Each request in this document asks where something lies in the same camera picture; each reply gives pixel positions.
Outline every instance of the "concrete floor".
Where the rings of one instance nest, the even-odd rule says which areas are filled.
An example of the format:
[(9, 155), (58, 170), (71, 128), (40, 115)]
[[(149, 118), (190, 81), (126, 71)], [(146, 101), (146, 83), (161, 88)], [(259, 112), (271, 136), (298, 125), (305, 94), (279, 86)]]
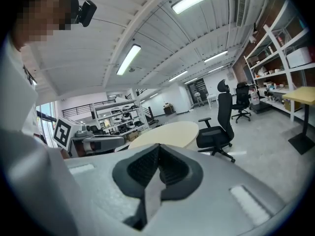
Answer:
[[(195, 107), (194, 111), (184, 114), (160, 116), (159, 124), (172, 123), (181, 120), (196, 122), (200, 128), (205, 128), (199, 119), (211, 117), (211, 126), (217, 126), (218, 107), (216, 103)], [(255, 114), (250, 111), (251, 121), (240, 118), (238, 123), (231, 120), (235, 133), (233, 146), (226, 147), (225, 152), (235, 152), (235, 164), (249, 172), (268, 186), (273, 188), (285, 202), (291, 201), (301, 191), (311, 172), (315, 169), (315, 147), (300, 155), (288, 142), (288, 139), (302, 131), (301, 122), (291, 122), (290, 118), (280, 110), (271, 109), (265, 113)], [(308, 137), (315, 141), (315, 129), (308, 129)], [(188, 147), (199, 150), (196, 141)]]

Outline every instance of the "white table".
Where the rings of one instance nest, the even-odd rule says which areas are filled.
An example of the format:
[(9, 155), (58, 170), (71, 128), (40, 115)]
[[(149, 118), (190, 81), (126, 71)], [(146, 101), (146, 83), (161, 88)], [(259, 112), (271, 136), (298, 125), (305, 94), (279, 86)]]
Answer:
[(212, 109), (212, 108), (211, 108), (211, 99), (212, 99), (212, 98), (215, 98), (215, 99), (216, 99), (217, 105), (218, 105), (218, 107), (219, 107), (218, 97), (217, 97), (217, 95), (216, 95), (215, 93), (212, 93), (212, 94), (209, 94), (209, 95), (207, 96), (207, 100), (208, 100), (208, 103), (209, 103), (210, 110)]
[(199, 134), (199, 126), (192, 121), (178, 121), (154, 128), (132, 141), (129, 148), (147, 144), (167, 144), (187, 147)]

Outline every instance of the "desk leg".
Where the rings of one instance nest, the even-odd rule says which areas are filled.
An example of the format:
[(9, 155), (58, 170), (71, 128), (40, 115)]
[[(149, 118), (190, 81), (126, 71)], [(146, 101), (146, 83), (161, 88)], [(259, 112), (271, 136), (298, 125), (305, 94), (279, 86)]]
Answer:
[(309, 112), (310, 106), (305, 104), (305, 114), (304, 114), (304, 123), (303, 123), (303, 131), (301, 134), (298, 134), (295, 137), (289, 139), (289, 143), (292, 144), (293, 147), (303, 155), (305, 152), (309, 151), (315, 143), (306, 136), (307, 126), (309, 124)]
[(207, 99), (207, 100), (208, 100), (208, 103), (209, 103), (210, 110), (212, 110), (212, 108), (211, 108), (211, 100), (210, 99)]

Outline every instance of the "white box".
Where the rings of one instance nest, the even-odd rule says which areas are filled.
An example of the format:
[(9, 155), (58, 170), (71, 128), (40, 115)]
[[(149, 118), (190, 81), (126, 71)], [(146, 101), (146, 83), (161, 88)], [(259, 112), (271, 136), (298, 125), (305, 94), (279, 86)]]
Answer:
[(293, 53), (286, 56), (290, 68), (305, 65), (312, 62), (309, 50), (307, 47), (302, 47)]
[(68, 151), (70, 139), (74, 137), (78, 130), (82, 130), (82, 124), (65, 117), (59, 117), (56, 122), (53, 139), (59, 146)]

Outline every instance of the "headset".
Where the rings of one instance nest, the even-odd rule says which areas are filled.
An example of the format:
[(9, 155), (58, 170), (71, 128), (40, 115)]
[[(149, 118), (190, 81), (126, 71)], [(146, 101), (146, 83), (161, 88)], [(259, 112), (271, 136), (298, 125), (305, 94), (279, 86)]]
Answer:
[(87, 27), (96, 9), (97, 6), (91, 0), (86, 0), (82, 6), (79, 5), (79, 0), (71, 0), (70, 24), (80, 23), (83, 27)]

